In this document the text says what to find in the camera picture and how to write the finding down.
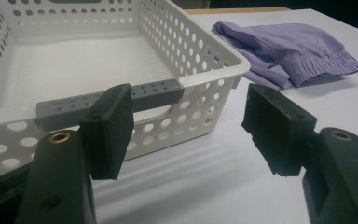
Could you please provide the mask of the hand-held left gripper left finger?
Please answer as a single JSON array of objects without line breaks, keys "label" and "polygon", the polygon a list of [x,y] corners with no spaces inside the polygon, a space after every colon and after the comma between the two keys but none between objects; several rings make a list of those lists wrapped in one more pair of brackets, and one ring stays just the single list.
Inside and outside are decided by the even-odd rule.
[{"label": "hand-held left gripper left finger", "polygon": [[131,140],[131,86],[105,91],[79,129],[37,144],[16,224],[96,224],[92,180],[116,180]]}]

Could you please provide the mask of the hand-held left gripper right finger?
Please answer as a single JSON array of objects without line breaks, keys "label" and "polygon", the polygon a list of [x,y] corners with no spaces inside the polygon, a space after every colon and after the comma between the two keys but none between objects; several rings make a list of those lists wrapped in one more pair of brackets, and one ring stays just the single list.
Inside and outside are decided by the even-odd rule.
[{"label": "hand-held left gripper right finger", "polygon": [[279,176],[297,176],[311,224],[358,224],[358,136],[338,128],[315,132],[317,119],[278,91],[251,84],[242,128]]}]

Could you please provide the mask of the purple shorts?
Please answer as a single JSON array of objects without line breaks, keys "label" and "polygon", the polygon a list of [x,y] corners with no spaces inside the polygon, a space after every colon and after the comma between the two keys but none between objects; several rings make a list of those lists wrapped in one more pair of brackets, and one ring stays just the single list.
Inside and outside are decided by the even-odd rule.
[{"label": "purple shorts", "polygon": [[358,62],[342,43],[307,24],[240,27],[220,21],[212,32],[249,61],[246,78],[275,90],[358,72]]}]

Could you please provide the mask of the white perforated plastic basket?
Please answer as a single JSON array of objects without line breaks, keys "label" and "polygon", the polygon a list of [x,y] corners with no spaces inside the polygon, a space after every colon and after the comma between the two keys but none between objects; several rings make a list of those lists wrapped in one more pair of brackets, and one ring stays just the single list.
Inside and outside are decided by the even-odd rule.
[{"label": "white perforated plastic basket", "polygon": [[171,0],[0,0],[0,175],[122,83],[183,90],[136,115],[129,158],[210,133],[249,67]]}]

